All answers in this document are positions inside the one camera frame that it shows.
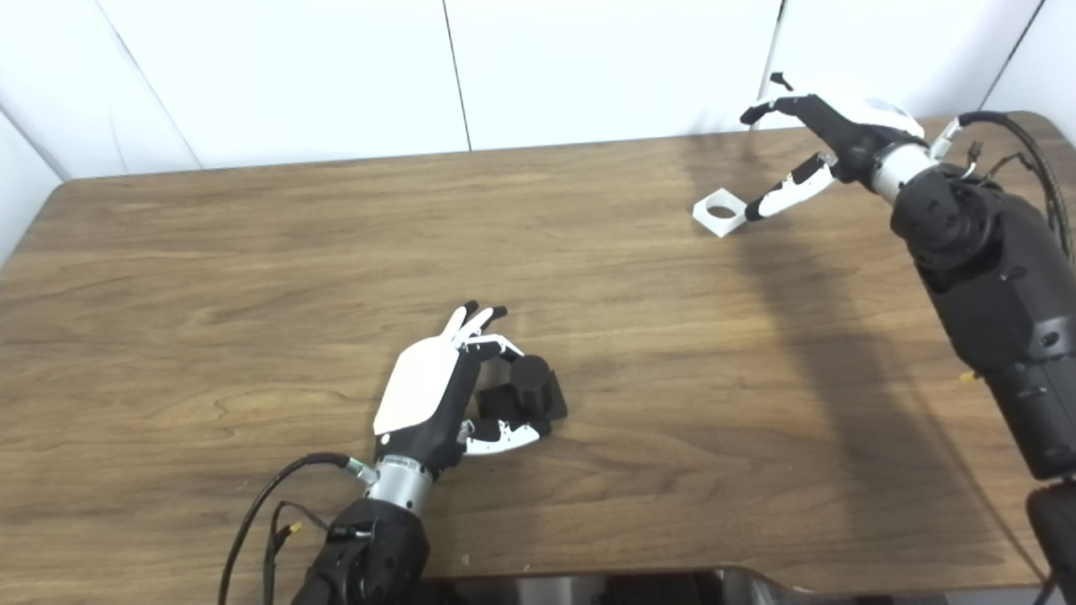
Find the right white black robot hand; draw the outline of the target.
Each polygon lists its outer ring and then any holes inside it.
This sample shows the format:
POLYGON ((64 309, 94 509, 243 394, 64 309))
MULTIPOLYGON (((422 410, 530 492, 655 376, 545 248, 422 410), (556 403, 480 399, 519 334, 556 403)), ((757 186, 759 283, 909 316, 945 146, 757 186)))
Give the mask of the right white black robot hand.
POLYGON ((925 130, 903 108, 883 99, 843 92, 835 86, 802 87, 788 84, 781 72, 770 73, 781 92, 754 101, 741 115, 754 125, 770 113, 799 122, 827 147, 802 161, 775 187, 746 205, 748 222, 775 217, 825 191, 835 182, 872 183, 877 161, 901 145, 925 147, 925 130))

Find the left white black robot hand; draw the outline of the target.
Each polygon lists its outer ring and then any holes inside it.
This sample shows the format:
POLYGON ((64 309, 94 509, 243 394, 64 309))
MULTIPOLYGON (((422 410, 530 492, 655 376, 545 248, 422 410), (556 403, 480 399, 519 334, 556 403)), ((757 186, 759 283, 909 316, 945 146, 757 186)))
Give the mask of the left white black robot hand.
POLYGON ((522 349, 489 325, 504 306, 481 309, 469 300, 454 310, 441 333, 409 344, 391 372, 372 430, 374 455, 413 460, 438 480, 466 456, 501 455, 552 433, 551 422, 467 414, 482 366, 492 358, 519 361, 522 349))

